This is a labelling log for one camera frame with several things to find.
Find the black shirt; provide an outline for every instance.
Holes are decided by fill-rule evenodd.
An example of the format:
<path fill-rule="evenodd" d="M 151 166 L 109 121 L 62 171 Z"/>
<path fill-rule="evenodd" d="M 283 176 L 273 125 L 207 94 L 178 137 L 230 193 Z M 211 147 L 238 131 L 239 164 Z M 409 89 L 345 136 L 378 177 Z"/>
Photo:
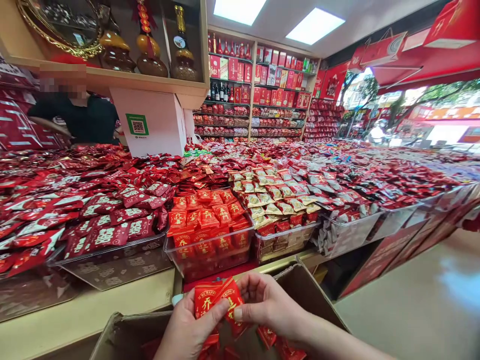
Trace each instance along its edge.
<path fill-rule="evenodd" d="M 117 109 L 110 101 L 90 95 L 87 106 L 75 106 L 66 93 L 54 92 L 28 110 L 28 116 L 52 120 L 61 117 L 75 143 L 112 144 Z"/>

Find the red awning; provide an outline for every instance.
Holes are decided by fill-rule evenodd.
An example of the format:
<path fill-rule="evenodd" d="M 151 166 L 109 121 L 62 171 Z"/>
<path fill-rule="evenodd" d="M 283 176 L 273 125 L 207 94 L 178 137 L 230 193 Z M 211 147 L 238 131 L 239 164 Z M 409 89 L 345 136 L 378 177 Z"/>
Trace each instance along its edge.
<path fill-rule="evenodd" d="M 425 47 L 429 31 L 409 36 L 398 60 L 371 68 L 379 95 L 480 78 L 478 42 L 456 49 Z"/>

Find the gold mirror frame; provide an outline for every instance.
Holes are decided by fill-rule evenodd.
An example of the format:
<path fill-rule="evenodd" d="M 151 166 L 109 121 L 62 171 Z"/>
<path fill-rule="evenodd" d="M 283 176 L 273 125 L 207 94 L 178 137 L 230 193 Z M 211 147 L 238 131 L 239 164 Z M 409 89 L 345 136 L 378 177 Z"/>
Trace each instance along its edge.
<path fill-rule="evenodd" d="M 69 53 L 73 56 L 82 58 L 84 60 L 88 58 L 92 58 L 95 55 L 101 53 L 103 51 L 103 47 L 100 44 L 100 38 L 103 35 L 102 27 L 100 26 L 101 23 L 101 14 L 99 13 L 98 9 L 93 5 L 91 0 L 85 0 L 91 7 L 92 12 L 97 16 L 97 21 L 98 25 L 96 27 L 96 38 L 92 41 L 92 44 L 87 45 L 87 46 L 76 46 L 65 39 L 62 38 L 62 35 L 58 33 L 58 31 L 51 26 L 42 15 L 37 13 L 37 10 L 32 8 L 30 1 L 29 0 L 17 0 L 16 5 L 18 7 L 18 11 L 22 15 L 22 17 L 25 19 L 26 23 L 32 27 L 38 34 L 41 35 L 42 38 L 47 40 L 50 44 L 55 45 L 57 48 L 60 48 L 61 50 L 65 51 L 66 53 Z M 47 34 L 43 29 L 41 29 L 35 21 L 33 21 L 28 14 L 26 8 L 35 15 L 35 19 L 43 26 L 45 26 L 52 34 L 58 39 L 52 37 L 51 35 Z"/>

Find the qr code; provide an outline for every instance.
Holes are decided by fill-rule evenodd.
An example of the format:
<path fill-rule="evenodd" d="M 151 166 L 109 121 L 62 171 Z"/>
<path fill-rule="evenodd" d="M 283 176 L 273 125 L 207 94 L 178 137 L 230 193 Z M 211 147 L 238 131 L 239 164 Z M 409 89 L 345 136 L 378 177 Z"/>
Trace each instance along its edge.
<path fill-rule="evenodd" d="M 132 120 L 131 125 L 133 127 L 133 132 L 135 134 L 146 134 L 145 126 L 143 121 Z"/>

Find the ceiling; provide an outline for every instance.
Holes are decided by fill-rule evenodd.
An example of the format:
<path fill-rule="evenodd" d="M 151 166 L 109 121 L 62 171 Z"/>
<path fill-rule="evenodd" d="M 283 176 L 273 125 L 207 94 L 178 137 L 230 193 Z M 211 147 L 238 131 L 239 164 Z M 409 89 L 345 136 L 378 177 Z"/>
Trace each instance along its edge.
<path fill-rule="evenodd" d="M 436 1 L 266 0 L 252 26 L 214 15 L 215 0 L 206 0 L 206 4 L 209 25 L 307 50 L 320 58 L 326 58 Z M 285 38 L 314 8 L 342 18 L 345 23 L 313 45 Z"/>

